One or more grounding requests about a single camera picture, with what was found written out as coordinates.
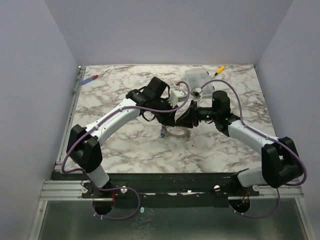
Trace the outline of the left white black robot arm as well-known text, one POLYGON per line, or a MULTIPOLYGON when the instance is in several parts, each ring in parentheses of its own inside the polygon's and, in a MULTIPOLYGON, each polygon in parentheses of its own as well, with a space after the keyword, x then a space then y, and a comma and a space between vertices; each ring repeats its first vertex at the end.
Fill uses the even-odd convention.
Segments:
POLYGON ((145 108, 159 110, 154 116, 162 125, 174 126, 174 109, 178 103, 179 93, 169 91, 168 97, 162 94, 170 86, 157 77, 153 77, 148 85, 134 89, 105 116, 85 127, 79 124, 72 127, 67 145, 67 156, 77 163, 82 171, 94 183, 93 191, 97 196, 106 197, 111 190, 108 183, 110 177, 101 163, 103 155, 101 146, 107 139, 131 120, 145 112, 145 108))

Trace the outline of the blue keys bunch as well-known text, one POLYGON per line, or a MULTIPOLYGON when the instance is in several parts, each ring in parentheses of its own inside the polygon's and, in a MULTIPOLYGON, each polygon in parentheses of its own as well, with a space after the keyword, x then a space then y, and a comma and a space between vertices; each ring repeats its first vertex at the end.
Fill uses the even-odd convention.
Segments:
POLYGON ((160 136, 161 136, 162 138, 166 137, 166 132, 167 132, 166 129, 161 129, 161 130, 160 130, 160 136))

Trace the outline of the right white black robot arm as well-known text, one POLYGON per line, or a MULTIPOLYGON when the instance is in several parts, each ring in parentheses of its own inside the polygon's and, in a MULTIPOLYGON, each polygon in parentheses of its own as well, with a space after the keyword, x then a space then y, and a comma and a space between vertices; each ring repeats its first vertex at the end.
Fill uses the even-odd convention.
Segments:
POLYGON ((303 168, 295 157, 296 147, 290 138, 272 141, 256 129, 248 129, 240 117, 231 113, 230 98, 225 91, 215 91, 211 103, 211 107, 200 107, 192 100, 175 125, 192 129, 202 121, 214 123, 219 132, 241 141, 260 154, 260 167, 242 170, 230 182, 229 189, 234 195, 242 195, 253 185, 267 185, 276 189, 303 174, 303 168))

